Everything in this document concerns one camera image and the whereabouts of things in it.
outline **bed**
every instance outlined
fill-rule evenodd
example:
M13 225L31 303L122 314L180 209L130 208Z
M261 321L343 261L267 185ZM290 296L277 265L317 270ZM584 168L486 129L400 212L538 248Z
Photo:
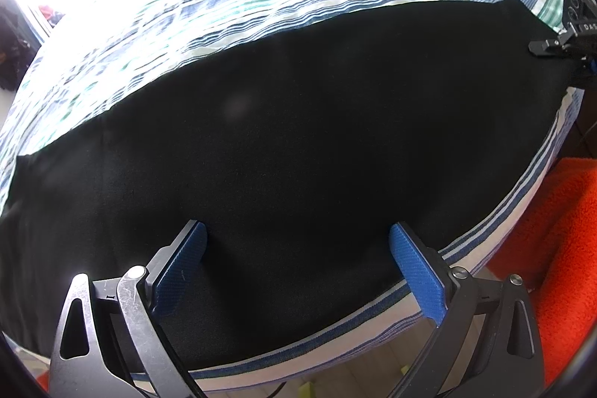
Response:
M525 50L511 54L511 60L514 66L530 63L532 83L521 84L516 74L509 78L504 74L511 85L503 86L492 71L505 66L495 54L489 53L494 57L492 63L477 58L483 72L495 75L490 78L495 82L492 88L501 93L500 100L487 95L484 83L477 83L470 70L463 69L468 74L455 85L441 85L438 74L444 69L460 76L457 60L451 59L450 53L458 46L469 48L471 56L482 52L483 44L471 32L488 29L487 23L496 26L496 32L487 36L496 36L491 39L505 44L520 41L508 30L514 19L524 18L520 21L523 34L556 33L562 28L562 2L98 0L90 11L105 15L93 29L85 15L66 16L32 63L0 135L0 293L7 303L0 311L2 327L22 347L49 355L61 296L72 276L78 272L88 272L93 278L121 275L132 264L143 264L147 255L175 235L171 231L182 219L192 216L211 228L211 247L202 263L200 283L192 290L193 304L163 326L204 390L288 379L388 341L420 315L405 282L392 267L389 252L384 253L387 232L384 236L383 228L386 219L393 217L393 210L386 211L386 206L391 206L388 201L394 200L393 192L399 193L392 189L398 186L394 183L406 180L392 179L392 171L402 171L408 179L404 163L418 168L419 180L408 179L410 192L400 195L402 204L411 200L412 208L403 212L450 264L474 272L488 261L526 208L574 122L582 98L581 90L567 87L565 73L571 71L571 65L558 61L539 66L525 57ZM462 9L479 11L466 11L465 16ZM467 24L468 16L479 23ZM423 29L416 23L417 17L425 19L428 26L434 19L443 19L444 24ZM416 39L387 24L387 18L404 19ZM371 23L375 29L369 29ZM353 26L362 29L345 37ZM450 31L455 38L450 38ZM401 43L398 48L393 36ZM335 44L327 45L327 40L335 40ZM348 53L339 46L354 50ZM367 62L354 57L359 49L369 53ZM405 73L414 73L417 66L424 65L421 60L434 51L447 60L443 68L437 66L428 73L435 74L429 80L439 83L435 92L413 75L409 90L417 94L416 103L413 96L398 98L406 108L396 111L390 93L399 95L396 80L401 75L392 75L383 90L388 98L378 106L372 102L382 92L368 86L369 75L388 70L392 66L388 60L402 66ZM264 53L277 52L284 55L270 64L263 59ZM328 112L325 107L329 104L314 91L297 85L289 59L294 60L293 66L302 63L305 70L317 74L309 78L313 86L318 85L319 76L323 80L329 75L324 68L330 63L331 71L358 80L353 89L363 98L358 103L353 95L338 98L338 112ZM255 81L261 80L262 72L277 70L280 78L292 82L272 89L269 79ZM226 78L228 82L222 84L215 75L203 75L220 72L231 77ZM255 81L257 88L245 85L240 72ZM541 74L548 75L548 81L542 81ZM341 91L333 76L325 83L327 93ZM473 95L466 93L470 86L477 90ZM367 95L363 87L373 91ZM271 95L278 92L285 93L283 100ZM476 115L442 120L440 114L453 112L447 97L442 97L448 92ZM260 98L262 93L269 93L270 98ZM307 94L304 105L295 98L297 94ZM481 95L487 97L494 112L485 113L482 104L471 102ZM259 100L265 100L263 107ZM344 122L329 122L338 114L347 116L347 101L355 103L359 114L348 122L343 119L351 127L350 134L338 128ZM418 106L425 110L417 111ZM305 107L320 112L309 119ZM434 107L435 116L426 116ZM216 109L226 127L244 120L253 109L264 112L259 112L259 123L245 128L234 125L235 142L229 144L220 137L224 131L220 122L201 125L211 120ZM536 120L529 116L535 114ZM271 116L279 117L279 124L272 124ZM306 120L306 125L295 126L296 117ZM499 140L479 131L480 126L471 121L477 117L478 123L490 124L500 134ZM400 144L386 152L391 132L368 140L371 127L384 122L388 131L404 136L408 147L418 148L414 154L419 165L407 157L396 159L402 165L394 161L396 169L394 162L380 162L366 151L348 150L376 141L383 157L404 156ZM463 133L459 134L455 125L462 125ZM398 128L405 126L413 130L399 132ZM275 143L268 138L271 134L278 137ZM455 138L464 148L462 153L450 148ZM325 149L331 160L328 165L312 165L316 156L302 152L303 142L314 144L314 140L320 144L317 147ZM226 163L234 156L234 163L222 165L222 154L226 154ZM348 162L343 166L345 157ZM247 169L238 163L243 158L258 163ZM292 163L280 168L280 160ZM438 162L442 160L449 164L442 166ZM383 169L360 175L356 167L361 163L370 169L379 164ZM336 166L342 167L338 173ZM294 176L274 181L286 171ZM492 171L495 173L489 179L482 180L482 174ZM313 183L307 190L301 186L305 174L331 174L332 182L329 187ZM384 183L369 187L364 181L371 178ZM464 190L453 193L464 180L468 181L462 183ZM237 189L224 196L219 188L226 185ZM387 198L377 198L380 189L388 192ZM319 191L325 196L321 200ZM434 199L434 194L442 196ZM342 202L328 206L331 195ZM193 205L195 200L202 201L201 209ZM284 200L287 204L277 206ZM306 209L310 206L317 208L312 214ZM461 206L467 210L455 209ZM221 207L226 210L220 214L217 208ZM260 213L262 207L267 208L265 216ZM371 238L356 236L372 228L359 222L363 214L357 214L354 221L348 218L355 208L363 207L380 218ZM386 212L377 214L379 207ZM426 211L417 212L419 207ZM312 233L305 229L310 228L310 218L320 225ZM342 224L332 226L332 220ZM285 236L282 246L276 232ZM349 248L354 243L360 246ZM259 278L253 281L253 275ZM246 300L243 294L251 292L243 280L262 291ZM292 284L286 287L281 282ZM302 299L300 290L308 293L313 282L321 287L317 298ZM276 308L268 307L268 297ZM198 343L204 347L201 352ZM133 368L138 367L133 356L128 359Z

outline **black garment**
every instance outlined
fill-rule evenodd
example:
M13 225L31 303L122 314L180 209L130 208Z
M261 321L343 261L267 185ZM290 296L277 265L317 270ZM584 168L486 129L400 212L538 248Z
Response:
M518 0L410 3L158 78L19 157L0 220L2 327L48 355L76 273L146 264L189 218L208 248L163 328L190 369L338 321L401 278L394 222L441 249L513 188L574 67L529 54L550 36Z

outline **striped bedsheet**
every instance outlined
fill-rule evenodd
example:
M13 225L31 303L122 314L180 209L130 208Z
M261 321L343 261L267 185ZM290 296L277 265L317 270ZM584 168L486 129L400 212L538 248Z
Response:
M433 0L97 0L58 24L23 80L0 135L0 206L8 197L17 156L40 150L161 75L283 29L414 1ZM555 31L562 28L563 0L521 1ZM458 42L466 45L466 40ZM400 63L401 55L393 54L399 47L379 49ZM577 116L581 96L581 90L568 90L544 144L518 184L492 214L442 251L450 264L479 269L497 249L548 170ZM198 370L193 376L206 391L290 378L385 342L418 316L419 308L401 282L301 342L241 363Z

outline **red towel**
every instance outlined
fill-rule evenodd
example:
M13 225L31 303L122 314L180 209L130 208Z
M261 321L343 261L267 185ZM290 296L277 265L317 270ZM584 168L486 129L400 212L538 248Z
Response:
M489 267L533 289L549 385L597 317L597 161L562 159Z

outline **metal screw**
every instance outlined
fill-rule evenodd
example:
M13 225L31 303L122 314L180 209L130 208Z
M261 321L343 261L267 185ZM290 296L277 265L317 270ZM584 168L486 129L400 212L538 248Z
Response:
M510 282L512 282L514 285L522 285L522 277L513 273L510 275Z
M463 267L452 267L452 275L462 280L469 276L469 272Z
M142 267L141 265L137 265L135 267L132 267L132 269L130 269L127 273L126 276L129 279L138 279L140 276L142 276L145 273L145 267Z

